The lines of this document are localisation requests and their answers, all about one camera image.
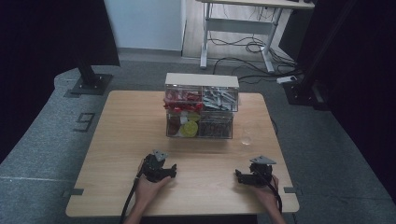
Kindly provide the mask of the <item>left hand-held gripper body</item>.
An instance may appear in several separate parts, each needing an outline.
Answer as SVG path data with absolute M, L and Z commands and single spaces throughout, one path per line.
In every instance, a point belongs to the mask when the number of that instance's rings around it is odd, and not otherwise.
M 167 157 L 167 153 L 158 149 L 154 149 L 147 155 L 142 165 L 142 173 L 148 181 L 156 183 L 168 176 L 168 171 L 163 169 Z

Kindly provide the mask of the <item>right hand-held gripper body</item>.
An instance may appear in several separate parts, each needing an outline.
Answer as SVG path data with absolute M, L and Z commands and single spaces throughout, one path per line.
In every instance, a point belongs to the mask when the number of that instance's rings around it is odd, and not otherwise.
M 267 186 L 272 180 L 273 165 L 276 162 L 264 156 L 258 156 L 249 161 L 251 162 L 249 166 L 251 184 L 256 187 Z

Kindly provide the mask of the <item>person's left hand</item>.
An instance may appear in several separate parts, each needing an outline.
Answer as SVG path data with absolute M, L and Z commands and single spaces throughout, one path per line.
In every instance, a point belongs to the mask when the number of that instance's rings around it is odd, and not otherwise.
M 134 203 L 140 206 L 148 206 L 160 192 L 162 187 L 166 186 L 172 178 L 170 176 L 165 177 L 159 182 L 150 182 L 146 176 L 142 174 L 138 177 L 137 187 L 135 189 L 135 201 Z

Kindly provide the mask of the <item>person's right hand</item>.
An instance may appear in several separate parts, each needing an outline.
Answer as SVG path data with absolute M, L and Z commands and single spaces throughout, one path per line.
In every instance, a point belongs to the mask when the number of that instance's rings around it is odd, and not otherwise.
M 249 186 L 248 188 L 251 189 L 259 202 L 263 205 L 263 207 L 269 211 L 270 209 L 277 210 L 277 198 L 276 195 L 273 193 L 273 189 L 277 189 L 278 187 L 278 178 L 274 175 L 270 182 L 270 186 L 266 186 L 264 188 L 252 187 Z

